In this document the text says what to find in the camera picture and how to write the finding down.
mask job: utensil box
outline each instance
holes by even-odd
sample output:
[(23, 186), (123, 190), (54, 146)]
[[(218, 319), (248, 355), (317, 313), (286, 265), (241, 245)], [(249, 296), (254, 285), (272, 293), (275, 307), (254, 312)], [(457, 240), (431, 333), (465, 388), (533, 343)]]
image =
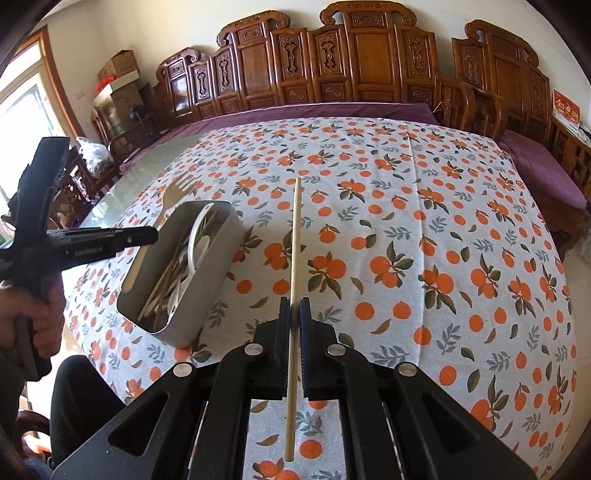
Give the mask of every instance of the utensil box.
[[(209, 248), (174, 314), (164, 326), (151, 331), (152, 325), (147, 321), (139, 322), (138, 316), (172, 260), (179, 236), (189, 235), (197, 215), (208, 203), (214, 203), (216, 211), (212, 224), (204, 232), (210, 236)], [(201, 200), (179, 205), (160, 229), (158, 241), (149, 247), (133, 288), (119, 295), (117, 310), (159, 340), (177, 348), (189, 346), (207, 320), (244, 233), (242, 222), (230, 202)]]

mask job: orange print tablecloth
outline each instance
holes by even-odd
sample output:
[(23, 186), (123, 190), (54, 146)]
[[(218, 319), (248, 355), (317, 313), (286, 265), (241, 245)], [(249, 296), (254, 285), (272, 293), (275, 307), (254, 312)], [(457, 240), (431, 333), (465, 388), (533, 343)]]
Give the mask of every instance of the orange print tablecloth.
[[(193, 351), (116, 311), (137, 249), (91, 265), (66, 319), (127, 403), (176, 361), (203, 365), (248, 341), (289, 291), (295, 177), (303, 179), (302, 291), (313, 315), (371, 361), (419, 365), (547, 475), (576, 388), (569, 290), (544, 221), (491, 140), (368, 118), (263, 122), (212, 131), (164, 170), (120, 224), (149, 225), (189, 171), (186, 200), (230, 200), (248, 231)], [(252, 404), (245, 478), (344, 478), (338, 404), (298, 404), (297, 454), (282, 460), (284, 405)]]

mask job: silver bolt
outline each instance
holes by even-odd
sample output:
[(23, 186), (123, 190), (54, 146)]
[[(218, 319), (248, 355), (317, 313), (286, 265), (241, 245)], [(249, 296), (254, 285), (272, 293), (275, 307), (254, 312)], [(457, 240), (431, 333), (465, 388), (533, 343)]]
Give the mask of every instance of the silver bolt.
[(414, 377), (417, 374), (417, 367), (409, 362), (404, 362), (398, 366), (398, 373), (403, 377)]
[(340, 343), (333, 343), (332, 345), (329, 345), (326, 351), (332, 356), (343, 356), (345, 353), (347, 353), (347, 349)]
[(193, 367), (190, 364), (182, 363), (175, 365), (173, 373), (177, 377), (188, 377), (193, 372)]
[(262, 345), (260, 343), (249, 343), (244, 347), (244, 353), (251, 356), (260, 355), (263, 351)]

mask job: person's leg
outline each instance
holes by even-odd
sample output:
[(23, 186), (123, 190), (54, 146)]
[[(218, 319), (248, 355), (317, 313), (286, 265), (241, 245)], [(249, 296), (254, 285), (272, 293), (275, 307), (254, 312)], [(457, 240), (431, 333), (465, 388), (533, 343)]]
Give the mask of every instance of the person's leg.
[(57, 371), (51, 398), (54, 468), (124, 407), (85, 356), (67, 358)]

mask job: plastic bag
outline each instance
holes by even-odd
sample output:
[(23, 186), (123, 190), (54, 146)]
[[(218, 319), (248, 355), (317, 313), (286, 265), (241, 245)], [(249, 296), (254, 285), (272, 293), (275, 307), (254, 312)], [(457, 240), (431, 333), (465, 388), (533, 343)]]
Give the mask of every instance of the plastic bag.
[(91, 143), (86, 137), (76, 137), (76, 141), (80, 144), (80, 154), (93, 178), (101, 178), (102, 174), (115, 163), (109, 150), (103, 144)]

